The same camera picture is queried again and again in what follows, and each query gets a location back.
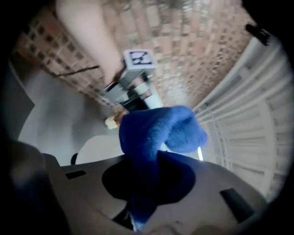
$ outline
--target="white wall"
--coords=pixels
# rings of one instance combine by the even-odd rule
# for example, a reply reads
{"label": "white wall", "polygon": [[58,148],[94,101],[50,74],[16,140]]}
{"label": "white wall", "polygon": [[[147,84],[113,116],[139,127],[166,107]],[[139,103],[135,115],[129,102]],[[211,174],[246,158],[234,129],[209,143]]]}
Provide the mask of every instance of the white wall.
{"label": "white wall", "polygon": [[216,87],[195,111],[209,135],[204,160],[226,167],[271,200],[292,160],[293,74],[276,39],[254,46],[251,54],[258,56],[243,58],[227,79],[229,88]]}
{"label": "white wall", "polygon": [[60,165],[70,164],[73,154],[96,135],[117,135],[104,120],[111,113],[43,71],[31,73],[25,90],[34,102],[18,140],[42,153],[55,156]]}

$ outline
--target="white surface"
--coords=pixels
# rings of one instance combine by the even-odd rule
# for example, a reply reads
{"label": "white surface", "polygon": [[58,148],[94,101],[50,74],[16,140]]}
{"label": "white surface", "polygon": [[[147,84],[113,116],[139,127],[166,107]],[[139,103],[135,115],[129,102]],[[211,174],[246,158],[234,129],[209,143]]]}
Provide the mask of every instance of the white surface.
{"label": "white surface", "polygon": [[118,135],[97,135],[87,140],[81,148],[76,164],[97,162],[123,154]]}
{"label": "white surface", "polygon": [[259,190],[267,200],[279,192],[292,162],[293,73],[276,40],[231,74],[230,89],[198,106],[197,120],[209,137],[205,161],[217,163]]}
{"label": "white surface", "polygon": [[198,147],[197,152],[198,152],[199,160],[200,160],[200,161],[203,161],[203,156],[202,156],[201,147]]}

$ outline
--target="dark hole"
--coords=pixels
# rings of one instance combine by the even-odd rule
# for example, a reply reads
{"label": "dark hole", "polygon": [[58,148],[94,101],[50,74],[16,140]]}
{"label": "dark hole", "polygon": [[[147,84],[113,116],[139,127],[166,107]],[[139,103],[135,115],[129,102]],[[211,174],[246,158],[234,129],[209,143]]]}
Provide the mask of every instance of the dark hole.
{"label": "dark hole", "polygon": [[53,41],[52,44],[51,44],[52,48],[54,49],[58,49],[59,48],[59,45],[56,41]]}
{"label": "dark hole", "polygon": [[40,35],[42,35],[44,32],[45,32],[45,30],[44,30],[43,26],[40,26],[39,29],[38,29],[38,33]]}
{"label": "dark hole", "polygon": [[44,60],[44,58],[45,58],[44,53],[40,51],[40,52],[38,53],[38,58],[39,58],[40,60]]}
{"label": "dark hole", "polygon": [[29,34],[29,30],[30,30],[30,28],[29,28],[28,25],[26,25],[26,26],[23,28],[23,32],[24,32],[26,35]]}
{"label": "dark hole", "polygon": [[75,47],[72,43],[68,44],[68,49],[73,52],[75,50]]}
{"label": "dark hole", "polygon": [[62,42],[62,44],[66,44],[68,42],[68,38],[64,34],[61,37],[61,42]]}
{"label": "dark hole", "polygon": [[31,36],[30,36],[30,39],[33,41],[36,37],[36,34],[34,32],[32,32]]}
{"label": "dark hole", "polygon": [[160,47],[159,46],[155,47],[154,51],[155,51],[155,53],[160,53]]}
{"label": "dark hole", "polygon": [[46,36],[46,42],[51,43],[52,41],[53,41],[52,36],[48,34],[48,35]]}
{"label": "dark hole", "polygon": [[173,46],[173,47],[176,47],[177,45],[178,45],[178,42],[177,42],[177,41],[173,41],[173,42],[172,42],[172,46]]}
{"label": "dark hole", "polygon": [[66,177],[68,179],[74,179],[74,178],[77,178],[77,177],[85,175],[85,174],[87,174],[86,171],[81,170],[81,171],[75,171],[75,172],[67,173],[65,175],[66,175]]}
{"label": "dark hole", "polygon": [[156,30],[156,29],[152,30],[152,36],[155,37],[155,38],[158,37],[159,36],[158,30]]}
{"label": "dark hole", "polygon": [[80,52],[78,52],[75,56],[78,60],[82,60],[84,58],[84,56]]}
{"label": "dark hole", "polygon": [[[119,163],[108,168],[102,175],[102,183],[106,190],[115,198],[127,201],[126,210],[134,192],[143,195],[142,201],[148,198],[147,202],[151,207],[140,206],[140,216],[150,216],[157,206],[180,201],[193,188],[196,176],[193,170],[183,162],[176,160],[177,156],[170,153],[159,152],[159,186],[144,190],[144,186],[134,189],[134,185],[144,184],[137,179],[137,172],[132,169],[132,163],[128,158],[124,158]],[[127,211],[118,214],[114,221],[123,224],[127,219]]]}
{"label": "dark hole", "polygon": [[62,63],[62,60],[61,60],[59,57],[57,57],[57,58],[56,58],[56,62],[57,62],[58,64],[61,64],[61,63]]}
{"label": "dark hole", "polygon": [[36,50],[37,50],[37,48],[36,48],[36,46],[35,46],[34,44],[31,44],[31,45],[29,46],[29,50],[30,50],[32,53],[35,53]]}
{"label": "dark hole", "polygon": [[50,52],[49,55],[48,55],[50,58],[54,59],[55,58],[55,54]]}

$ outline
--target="white fence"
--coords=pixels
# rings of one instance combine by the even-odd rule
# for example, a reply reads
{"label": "white fence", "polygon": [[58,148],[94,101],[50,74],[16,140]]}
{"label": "white fence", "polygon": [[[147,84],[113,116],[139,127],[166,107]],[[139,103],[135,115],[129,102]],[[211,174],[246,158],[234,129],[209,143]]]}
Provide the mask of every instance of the white fence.
{"label": "white fence", "polygon": [[283,184],[293,144],[292,71],[281,44],[252,39],[219,86],[194,110],[209,135],[205,161],[234,172],[271,200]]}

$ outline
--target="black wire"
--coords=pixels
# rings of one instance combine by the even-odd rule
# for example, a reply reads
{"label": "black wire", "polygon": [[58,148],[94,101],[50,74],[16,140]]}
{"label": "black wire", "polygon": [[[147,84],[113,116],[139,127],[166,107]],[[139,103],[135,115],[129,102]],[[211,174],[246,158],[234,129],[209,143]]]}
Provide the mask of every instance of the black wire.
{"label": "black wire", "polygon": [[96,65],[96,66],[93,66],[93,67],[82,68],[82,69],[77,70],[75,72],[54,74],[54,77],[74,75],[74,74],[77,74],[77,73],[82,73],[82,72],[85,72],[85,71],[88,71],[88,70],[91,70],[91,69],[96,69],[96,68],[99,68],[99,67],[100,67],[99,65]]}

